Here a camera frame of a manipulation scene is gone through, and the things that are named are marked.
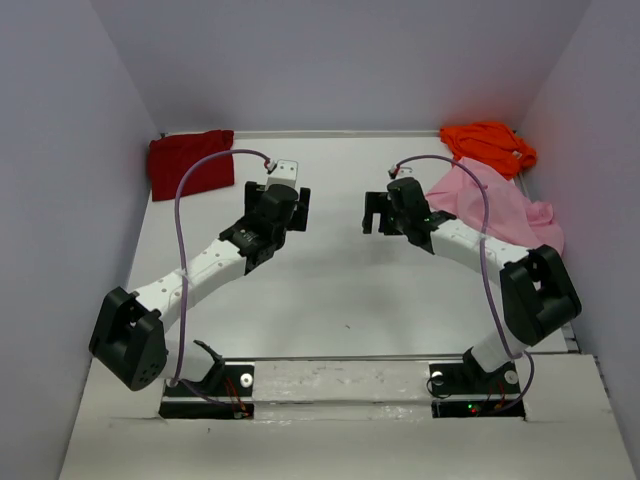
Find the pink t shirt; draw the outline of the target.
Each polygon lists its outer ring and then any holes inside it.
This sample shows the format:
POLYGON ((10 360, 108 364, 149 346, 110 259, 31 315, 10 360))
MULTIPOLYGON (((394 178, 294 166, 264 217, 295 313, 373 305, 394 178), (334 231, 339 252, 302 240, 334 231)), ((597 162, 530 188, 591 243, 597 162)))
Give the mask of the pink t shirt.
POLYGON ((502 241, 529 248, 543 244, 557 252, 564 250, 565 236, 553 207, 529 200, 518 187, 492 167, 464 157, 426 194, 435 210, 447 211, 466 225, 480 230, 484 219, 483 194, 489 202, 487 234, 502 241))

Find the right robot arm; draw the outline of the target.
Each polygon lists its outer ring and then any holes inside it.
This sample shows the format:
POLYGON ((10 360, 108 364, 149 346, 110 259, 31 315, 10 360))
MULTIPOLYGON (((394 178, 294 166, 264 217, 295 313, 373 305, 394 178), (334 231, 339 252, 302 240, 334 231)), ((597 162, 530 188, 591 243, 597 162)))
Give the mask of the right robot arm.
POLYGON ((410 244, 480 273, 483 284, 501 290, 502 314, 491 335, 463 356, 462 384, 482 392, 497 371, 578 317, 582 305, 561 255, 551 246, 537 248, 485 236, 445 211, 430 208, 419 182, 411 177, 390 182, 385 192, 365 194, 363 232, 373 217, 378 231, 402 235, 410 244))

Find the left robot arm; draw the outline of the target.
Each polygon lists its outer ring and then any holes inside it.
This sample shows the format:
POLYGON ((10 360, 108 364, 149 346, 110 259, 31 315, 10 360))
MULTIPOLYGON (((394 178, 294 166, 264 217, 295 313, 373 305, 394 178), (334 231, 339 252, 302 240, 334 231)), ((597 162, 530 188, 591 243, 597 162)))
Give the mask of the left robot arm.
POLYGON ((131 391, 177 377, 198 394, 215 392, 223 357, 201 340, 169 343, 165 335, 184 310, 270 260, 288 232, 305 231, 310 197, 305 187, 247 183, 244 215, 184 269, 133 292, 116 287, 106 294, 89 352, 131 391))

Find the dark red folded t shirt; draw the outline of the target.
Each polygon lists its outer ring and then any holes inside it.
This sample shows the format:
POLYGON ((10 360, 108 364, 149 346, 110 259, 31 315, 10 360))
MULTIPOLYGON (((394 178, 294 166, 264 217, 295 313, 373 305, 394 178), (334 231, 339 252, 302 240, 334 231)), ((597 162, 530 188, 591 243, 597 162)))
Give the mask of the dark red folded t shirt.
MULTIPOLYGON (((184 174, 202 158, 230 150, 233 130, 211 130, 198 134, 171 135, 149 143, 147 174, 153 202, 173 200, 184 174)), ((231 155, 210 160, 187 180, 183 196, 230 187, 235 184, 231 155)))

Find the orange t shirt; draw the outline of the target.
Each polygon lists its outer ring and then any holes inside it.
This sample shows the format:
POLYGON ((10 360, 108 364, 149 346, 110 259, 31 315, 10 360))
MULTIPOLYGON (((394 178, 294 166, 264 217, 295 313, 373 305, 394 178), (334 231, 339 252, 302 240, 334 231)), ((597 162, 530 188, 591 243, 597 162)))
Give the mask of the orange t shirt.
POLYGON ((456 160, 476 160, 507 180, 534 167, 538 159, 536 150, 501 122, 445 126, 439 137, 456 160))

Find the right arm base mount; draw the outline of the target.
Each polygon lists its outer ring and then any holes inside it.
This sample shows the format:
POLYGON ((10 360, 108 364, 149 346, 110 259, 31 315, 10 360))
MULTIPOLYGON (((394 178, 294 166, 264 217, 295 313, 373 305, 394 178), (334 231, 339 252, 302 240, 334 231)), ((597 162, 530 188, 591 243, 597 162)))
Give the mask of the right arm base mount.
POLYGON ((436 419, 526 417, 513 361, 492 373, 482 370, 467 354, 461 361, 431 362, 425 387, 436 419))

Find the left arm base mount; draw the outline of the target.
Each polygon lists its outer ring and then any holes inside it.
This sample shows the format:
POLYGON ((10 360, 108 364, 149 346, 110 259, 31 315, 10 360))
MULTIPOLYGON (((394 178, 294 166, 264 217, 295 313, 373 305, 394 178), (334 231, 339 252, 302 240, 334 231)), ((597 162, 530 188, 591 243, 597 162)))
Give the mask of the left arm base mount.
POLYGON ((159 406, 163 419, 249 420, 254 416, 255 363, 226 361, 202 341, 192 346, 204 353, 206 375, 199 381, 165 384, 159 406))

